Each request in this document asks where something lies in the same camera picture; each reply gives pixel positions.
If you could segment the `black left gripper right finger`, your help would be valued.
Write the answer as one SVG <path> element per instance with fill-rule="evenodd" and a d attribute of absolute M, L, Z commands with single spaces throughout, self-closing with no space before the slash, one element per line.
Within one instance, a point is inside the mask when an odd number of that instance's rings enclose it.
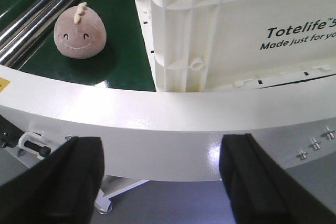
<path fill-rule="evenodd" d="M 335 213 L 282 169 L 251 134 L 225 134 L 219 172 L 236 223 L 335 223 Z"/>

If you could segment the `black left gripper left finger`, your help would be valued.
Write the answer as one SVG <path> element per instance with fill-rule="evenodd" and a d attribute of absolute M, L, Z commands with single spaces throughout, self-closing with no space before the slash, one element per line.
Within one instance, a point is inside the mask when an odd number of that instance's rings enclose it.
<path fill-rule="evenodd" d="M 99 137 L 72 137 L 1 186 L 1 223 L 89 223 L 104 175 Z"/>

